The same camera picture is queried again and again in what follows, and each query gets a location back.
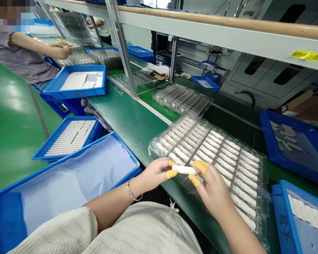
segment gray shirt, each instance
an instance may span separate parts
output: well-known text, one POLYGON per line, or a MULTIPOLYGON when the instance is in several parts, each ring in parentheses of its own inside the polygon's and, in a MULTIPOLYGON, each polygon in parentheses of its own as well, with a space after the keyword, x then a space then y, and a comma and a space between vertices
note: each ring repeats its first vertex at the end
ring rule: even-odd
POLYGON ((12 33, 0 32, 0 63, 30 84, 53 79, 59 70, 46 63, 42 54, 10 45, 12 33))

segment green workbench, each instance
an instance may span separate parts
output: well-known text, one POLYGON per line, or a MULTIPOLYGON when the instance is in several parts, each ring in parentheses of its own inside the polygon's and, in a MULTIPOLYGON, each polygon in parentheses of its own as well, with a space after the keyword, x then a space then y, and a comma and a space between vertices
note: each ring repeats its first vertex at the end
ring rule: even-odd
MULTIPOLYGON (((132 70, 139 71, 140 68, 132 65, 132 70)), ((123 70, 113 70, 108 73, 110 75, 120 74, 123 73, 123 70)), ((184 77, 175 78, 175 82, 212 97, 215 105, 212 105, 203 117, 230 135, 241 139, 257 151, 267 154, 264 135, 259 128, 259 115, 253 109, 199 86, 184 77)), ((152 101, 152 93, 156 91, 158 89, 154 87, 137 90, 140 99, 169 120, 177 120, 179 115, 152 101)), ((136 157, 147 166, 152 161, 148 154, 149 142, 160 132, 165 131, 168 125, 129 94, 121 91, 110 82, 107 82, 106 95, 90 97, 89 101, 136 157)), ((272 162, 267 162, 266 169, 269 174, 269 184, 267 185, 269 192, 271 191, 271 185, 278 183, 281 179, 285 179, 318 197, 318 185, 272 162)), ((162 186, 219 253, 231 253, 219 224, 200 208, 173 179, 162 183, 162 186)), ((267 232, 270 253, 280 253, 272 203, 270 203, 270 216, 267 219, 267 232)))

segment yellow label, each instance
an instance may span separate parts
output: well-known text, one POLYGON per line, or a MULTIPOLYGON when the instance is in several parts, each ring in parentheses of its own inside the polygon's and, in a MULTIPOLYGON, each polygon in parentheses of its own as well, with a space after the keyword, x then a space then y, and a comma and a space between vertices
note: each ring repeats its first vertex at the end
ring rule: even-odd
POLYGON ((317 61, 318 62, 318 53, 313 53, 310 51, 296 51, 292 55, 294 58, 303 59, 306 61, 317 61))

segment bracelet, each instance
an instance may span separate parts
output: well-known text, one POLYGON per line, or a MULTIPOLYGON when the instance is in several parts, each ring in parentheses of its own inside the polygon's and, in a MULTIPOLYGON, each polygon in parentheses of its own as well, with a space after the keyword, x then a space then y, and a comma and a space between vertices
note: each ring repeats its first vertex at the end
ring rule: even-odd
POLYGON ((131 181, 132 179, 133 179, 133 178, 131 178, 131 179, 128 181, 127 185, 126 185, 126 186, 127 186, 127 190, 128 190, 128 192, 130 193, 130 197, 133 198, 134 201, 140 201, 140 200, 142 199, 143 194, 141 194, 141 197, 140 197, 139 199, 135 199, 135 198, 133 197, 133 194, 132 194, 131 191, 130 191, 129 185, 130 185, 130 181, 131 181))

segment blue crate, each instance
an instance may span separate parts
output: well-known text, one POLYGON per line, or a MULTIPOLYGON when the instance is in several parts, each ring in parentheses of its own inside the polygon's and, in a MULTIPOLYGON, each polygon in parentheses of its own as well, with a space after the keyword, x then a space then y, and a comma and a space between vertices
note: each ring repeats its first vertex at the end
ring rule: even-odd
POLYGON ((311 125, 297 121, 293 118, 264 110, 260 116, 264 132, 266 148, 270 161, 289 169, 318 184, 318 132, 311 125), (276 124, 285 124, 294 129, 297 134, 298 146, 303 152, 280 151, 270 120, 276 124))
POLYGON ((318 229, 293 215, 288 194, 318 208, 318 198, 288 181, 281 180, 278 185, 272 186, 281 253, 318 253, 318 229))
POLYGON ((212 88, 210 88, 210 87, 206 87, 206 88, 208 88, 214 92, 219 92, 219 90, 220 90, 220 86, 218 86, 216 83, 214 83, 211 79, 209 79, 206 76, 192 76, 192 81, 203 86, 203 87, 205 87, 205 86, 200 81, 205 81, 212 87, 212 88))
MULTIPOLYGON (((47 161, 57 161, 57 160, 60 160, 64 157, 66 157, 67 155, 45 156, 45 154, 71 121, 80 121, 80 120, 89 121, 89 120, 96 120, 96 118, 95 118, 95 116, 69 116, 69 117, 66 117, 62 121, 62 123, 59 125, 59 127, 56 128, 56 130, 52 133, 52 135, 50 135, 48 137, 48 139, 45 141, 45 143, 33 155, 32 160, 38 159, 38 160, 41 160, 43 162, 47 162, 47 161)), ((102 125, 99 123, 98 120, 96 120, 91 132, 89 133, 89 135, 88 135, 88 137, 87 137, 87 139, 82 147, 85 147, 88 144, 92 143, 93 141, 97 140, 97 138, 99 138, 101 130, 102 130, 102 125)))
POLYGON ((139 46, 127 46, 128 53, 135 55, 135 56, 153 56, 153 51, 144 49, 139 46))
MULTIPOLYGON (((78 156, 81 156, 83 160, 87 160, 87 156, 89 158, 92 158, 92 155, 95 157, 99 158, 102 156, 102 154, 99 153, 99 149, 93 148, 93 145, 101 145, 102 146, 107 146, 107 149, 109 149, 108 145, 111 144, 111 138, 109 138, 109 141, 106 141, 108 137, 113 137, 117 142, 120 144, 118 151, 124 156, 131 159, 131 163, 128 162, 128 167, 125 168, 124 175, 117 176, 120 180, 117 181, 116 184, 110 183, 104 186, 104 188, 107 190, 116 188, 117 186, 120 186, 121 184, 129 181, 132 177, 136 177, 139 175, 142 170, 139 167, 139 162, 134 156, 134 154, 131 152, 131 150, 124 144, 124 142, 120 139, 120 137, 115 133, 111 132, 108 135, 96 140, 95 142, 81 148, 80 150, 76 151, 75 153, 72 153, 71 155, 66 156, 65 158, 62 158, 61 160, 31 174, 30 176, 27 176, 20 181, 0 190, 0 254, 4 254, 11 249, 15 248, 17 245, 19 245, 27 236, 28 236, 28 225, 25 220, 24 212, 28 212, 24 210, 25 204, 23 204, 23 199, 22 196, 24 193, 27 191, 29 192, 40 192, 40 190, 43 189, 43 184, 45 181, 49 181, 57 179, 56 177, 52 178, 53 174, 55 174, 63 166, 61 169, 66 169, 67 172, 76 172, 80 170, 79 168, 76 168, 75 165, 78 160, 78 156)), ((87 167, 85 168, 84 172, 85 174, 89 175, 90 173, 97 169, 93 169, 93 167, 87 167)), ((98 168, 98 171, 103 174, 103 168, 98 168)), ((71 189, 72 186, 69 185, 68 187, 65 185, 63 186, 64 189, 71 189)), ((92 189, 93 191, 94 186, 90 185, 85 185, 86 188, 92 189)), ((32 212, 35 211, 35 209, 43 209, 43 211, 50 213, 50 211, 47 208, 50 204, 52 205, 54 202, 54 199, 57 199, 54 197, 54 195, 59 195, 58 198, 59 200, 77 200, 79 197, 79 193, 69 193, 64 195, 63 193, 53 193, 52 196, 49 196, 49 199, 47 197, 43 198, 43 200, 39 200, 39 196, 37 197, 35 206, 33 206, 32 212)), ((67 209, 70 208, 69 210, 76 209, 81 207, 83 204, 80 204, 78 207, 67 207, 68 202, 64 202, 63 204, 66 206, 64 208, 65 211, 68 211, 67 209)), ((43 219, 46 219, 45 221, 39 221, 40 220, 41 214, 36 214, 36 216, 33 218, 37 220, 37 224, 35 225, 36 227, 41 225, 43 222, 51 219, 44 217, 43 219)))
POLYGON ((49 83, 44 89, 44 93, 51 95, 55 99, 71 99, 82 98, 97 95, 105 95, 106 93, 106 66, 105 65, 70 65, 64 66, 57 76, 49 83), (72 72, 85 72, 85 71, 103 71, 104 78, 102 80, 102 87, 77 89, 77 90, 60 90, 65 83, 67 77, 72 72))

